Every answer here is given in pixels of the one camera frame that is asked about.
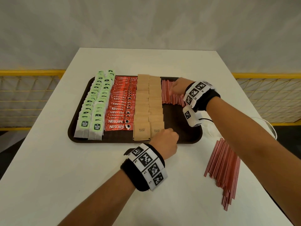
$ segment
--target hand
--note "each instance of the hand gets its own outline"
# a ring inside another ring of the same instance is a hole
[[[151,139],[150,145],[166,160],[177,152],[178,139],[179,135],[172,128],[162,129]]]
[[[186,78],[178,78],[173,85],[170,88],[169,95],[175,94],[175,95],[181,95],[185,94],[186,88],[193,83],[194,81],[191,81]]]

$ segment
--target white cable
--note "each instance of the white cable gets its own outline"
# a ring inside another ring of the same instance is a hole
[[[278,136],[277,136],[277,132],[276,132],[276,130],[274,129],[273,125],[271,125],[270,122],[266,121],[265,119],[259,118],[259,117],[251,117],[251,118],[252,118],[252,119],[253,119],[253,118],[257,118],[257,119],[263,120],[263,121],[265,121],[267,124],[269,124],[270,127],[272,127],[270,130],[271,130],[271,131],[274,131],[274,132],[273,132],[274,138],[277,139],[277,137],[278,137]]]

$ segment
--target black strap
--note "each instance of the black strap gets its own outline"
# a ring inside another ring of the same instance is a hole
[[[158,158],[161,160],[163,166],[165,167],[165,162],[163,157],[160,155],[160,153],[150,144],[146,143],[150,149],[158,156]],[[139,191],[146,191],[149,190],[148,183],[146,182],[145,178],[143,177],[142,173],[138,170],[138,168],[135,166],[135,164],[130,160],[126,159],[124,163],[120,166],[120,169],[122,169],[126,175],[129,177],[133,185],[136,187]]]
[[[192,86],[191,83],[185,90],[185,92]],[[209,89],[206,93],[204,93],[196,102],[195,106],[192,108],[195,112],[196,111],[206,111],[206,107],[209,101],[214,97],[221,97],[214,89]]]

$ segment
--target table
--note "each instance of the table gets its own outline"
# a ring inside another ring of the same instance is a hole
[[[57,225],[104,183],[138,144],[76,144],[67,129],[96,72],[150,74],[212,83],[222,98],[260,117],[215,51],[80,48],[0,181],[0,225]],[[154,192],[135,191],[115,225],[291,225],[244,163],[228,212],[222,189],[203,176],[217,138],[179,145],[169,178]]]

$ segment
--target brown tray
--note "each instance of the brown tray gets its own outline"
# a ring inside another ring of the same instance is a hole
[[[161,77],[161,80],[175,81],[175,77]],[[90,79],[85,89],[84,94],[77,106],[75,114],[68,128],[68,137],[76,143],[148,143],[149,141],[134,141],[133,131],[104,131],[102,140],[88,140],[83,138],[75,138],[74,132],[77,125],[79,112],[82,104],[90,90],[94,78]],[[172,128],[179,134],[178,143],[192,144],[198,142],[202,137],[201,126],[190,127],[184,117],[183,108],[180,105],[163,104],[164,127]]]

